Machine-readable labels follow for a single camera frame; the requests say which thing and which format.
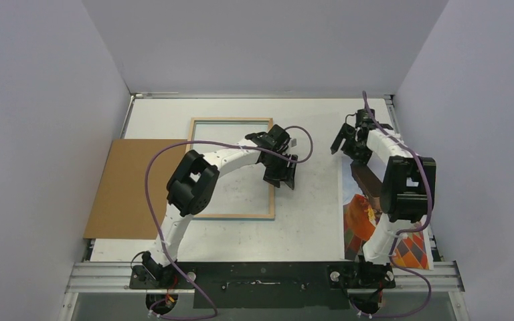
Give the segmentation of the blue wooden picture frame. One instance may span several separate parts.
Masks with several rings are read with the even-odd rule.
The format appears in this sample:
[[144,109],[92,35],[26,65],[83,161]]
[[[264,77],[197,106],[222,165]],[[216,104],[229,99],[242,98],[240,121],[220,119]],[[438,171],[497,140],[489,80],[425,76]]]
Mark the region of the blue wooden picture frame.
[[[189,140],[236,144],[247,134],[267,132],[272,118],[192,118]],[[217,181],[208,206],[197,220],[273,220],[274,187],[263,180],[264,166],[249,165],[234,170]]]

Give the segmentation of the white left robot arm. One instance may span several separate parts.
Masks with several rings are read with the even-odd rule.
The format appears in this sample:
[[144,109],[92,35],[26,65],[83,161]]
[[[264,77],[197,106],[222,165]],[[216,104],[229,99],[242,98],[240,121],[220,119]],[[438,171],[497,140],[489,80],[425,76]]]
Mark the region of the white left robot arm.
[[236,144],[204,141],[217,146],[212,152],[189,150],[166,185],[167,206],[157,228],[155,246],[141,255],[146,277],[156,288],[168,286],[177,270],[180,243],[195,215],[210,203],[218,179],[250,165],[264,166],[263,179],[273,187],[282,183],[294,188],[297,155],[290,154],[291,137],[285,128],[274,125],[267,132],[247,134]]

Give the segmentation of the hot air balloon photo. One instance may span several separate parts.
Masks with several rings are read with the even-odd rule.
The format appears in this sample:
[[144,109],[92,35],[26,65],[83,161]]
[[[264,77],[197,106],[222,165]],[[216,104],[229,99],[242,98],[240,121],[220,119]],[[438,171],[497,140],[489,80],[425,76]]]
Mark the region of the hot air balloon photo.
[[[351,159],[341,159],[341,192],[343,205],[343,257],[355,261],[363,244],[372,236],[381,212],[374,209],[352,177]],[[394,249],[397,265],[420,270],[433,270],[434,262],[427,230],[409,233]]]

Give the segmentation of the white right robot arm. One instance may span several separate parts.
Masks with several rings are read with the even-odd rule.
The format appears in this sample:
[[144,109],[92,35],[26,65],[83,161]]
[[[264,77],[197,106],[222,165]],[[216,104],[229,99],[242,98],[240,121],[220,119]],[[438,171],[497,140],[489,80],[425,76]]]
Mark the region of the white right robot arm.
[[334,280],[355,287],[391,286],[393,267],[431,270],[425,232],[434,206],[436,162],[410,152],[374,110],[358,110],[345,121],[331,145],[342,152],[341,202],[344,259],[350,271]]

